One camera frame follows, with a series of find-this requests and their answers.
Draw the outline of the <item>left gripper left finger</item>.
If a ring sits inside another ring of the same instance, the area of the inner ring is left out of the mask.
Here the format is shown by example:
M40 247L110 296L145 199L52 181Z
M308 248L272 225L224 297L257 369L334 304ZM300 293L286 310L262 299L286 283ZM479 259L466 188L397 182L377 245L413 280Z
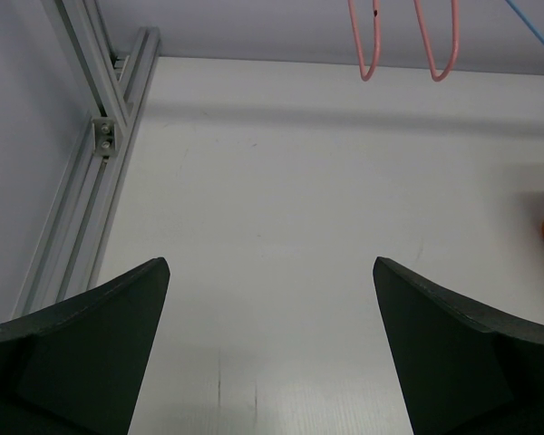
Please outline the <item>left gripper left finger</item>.
M0 434L125 434L164 306L162 258L0 324Z

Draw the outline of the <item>blue hanger of white top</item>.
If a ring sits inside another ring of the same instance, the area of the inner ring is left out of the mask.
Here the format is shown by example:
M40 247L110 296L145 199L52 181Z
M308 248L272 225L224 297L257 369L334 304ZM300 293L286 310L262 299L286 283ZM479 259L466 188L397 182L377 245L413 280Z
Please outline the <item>blue hanger of white top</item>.
M532 20L523 12L515 1L506 0L505 3L508 5L508 8L512 11L512 13L514 13L528 29L533 38L544 49L544 33L532 22ZM519 70L521 73L544 76L544 70L534 65L533 59L525 60L524 65L520 65Z

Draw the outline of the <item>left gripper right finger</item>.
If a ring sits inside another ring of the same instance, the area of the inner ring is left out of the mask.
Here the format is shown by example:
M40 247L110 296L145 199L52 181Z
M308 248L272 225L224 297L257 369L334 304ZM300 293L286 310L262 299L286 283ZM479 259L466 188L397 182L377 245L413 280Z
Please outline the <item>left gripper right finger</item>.
M374 287L416 434L544 434L544 325L379 257Z

